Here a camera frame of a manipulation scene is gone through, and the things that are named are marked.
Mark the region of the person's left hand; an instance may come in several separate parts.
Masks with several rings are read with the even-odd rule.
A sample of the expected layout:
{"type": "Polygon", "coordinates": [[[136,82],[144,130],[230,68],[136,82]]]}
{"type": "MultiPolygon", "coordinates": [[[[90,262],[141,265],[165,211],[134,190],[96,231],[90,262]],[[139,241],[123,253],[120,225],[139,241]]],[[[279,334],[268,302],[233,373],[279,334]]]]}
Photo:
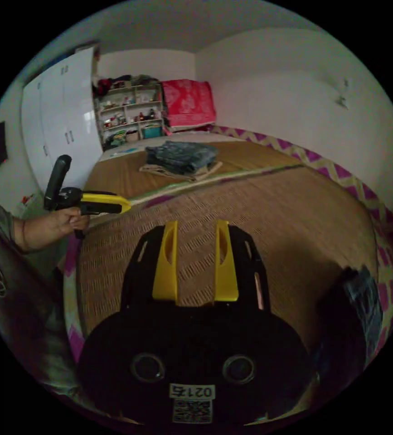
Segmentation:
{"type": "Polygon", "coordinates": [[[83,231],[88,228],[90,217],[82,215],[78,207],[70,207],[52,211],[43,216],[43,223],[40,224],[40,235],[42,246],[48,246],[74,231],[83,231]]]}

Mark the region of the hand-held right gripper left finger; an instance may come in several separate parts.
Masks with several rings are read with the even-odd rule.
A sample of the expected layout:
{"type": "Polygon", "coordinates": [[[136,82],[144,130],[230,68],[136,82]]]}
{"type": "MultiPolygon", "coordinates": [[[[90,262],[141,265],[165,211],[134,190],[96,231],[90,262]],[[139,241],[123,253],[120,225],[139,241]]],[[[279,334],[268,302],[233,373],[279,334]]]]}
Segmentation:
{"type": "Polygon", "coordinates": [[[152,297],[155,300],[177,302],[177,238],[178,222],[164,225],[157,259],[152,297]]]}

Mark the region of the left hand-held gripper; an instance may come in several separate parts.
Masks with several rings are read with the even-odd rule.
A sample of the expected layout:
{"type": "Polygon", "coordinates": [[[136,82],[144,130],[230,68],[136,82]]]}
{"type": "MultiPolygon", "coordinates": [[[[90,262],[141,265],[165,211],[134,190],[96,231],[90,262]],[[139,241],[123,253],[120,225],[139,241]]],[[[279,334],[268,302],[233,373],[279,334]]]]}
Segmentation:
{"type": "MultiPolygon", "coordinates": [[[[115,193],[63,188],[57,195],[56,211],[70,207],[80,208],[82,215],[122,214],[130,210],[131,203],[115,193]]],[[[84,231],[74,231],[76,239],[84,239],[84,231]]]]}

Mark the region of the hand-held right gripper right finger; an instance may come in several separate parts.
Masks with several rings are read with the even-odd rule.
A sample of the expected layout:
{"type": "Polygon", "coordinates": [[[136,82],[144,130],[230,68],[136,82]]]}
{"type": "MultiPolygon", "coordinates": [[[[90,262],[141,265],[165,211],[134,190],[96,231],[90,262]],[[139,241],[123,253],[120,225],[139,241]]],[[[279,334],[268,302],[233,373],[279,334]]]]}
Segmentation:
{"type": "Polygon", "coordinates": [[[229,222],[218,220],[216,222],[214,301],[235,302],[238,300],[238,295],[229,222]]]}

